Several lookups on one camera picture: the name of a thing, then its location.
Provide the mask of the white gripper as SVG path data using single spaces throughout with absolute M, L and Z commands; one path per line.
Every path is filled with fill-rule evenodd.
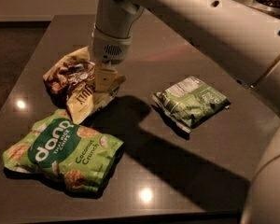
M 95 28 L 92 32 L 91 56 L 99 63 L 95 66 L 95 91 L 113 92 L 125 81 L 125 76 L 118 76 L 112 64 L 122 63 L 128 54 L 132 39 L 115 38 Z

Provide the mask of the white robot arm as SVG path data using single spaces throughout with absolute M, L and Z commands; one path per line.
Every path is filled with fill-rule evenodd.
M 280 118 L 280 20 L 232 0 L 99 0 L 92 54 L 125 60 L 133 25 L 150 11 Z M 280 126 L 260 159 L 240 224 L 280 224 Z

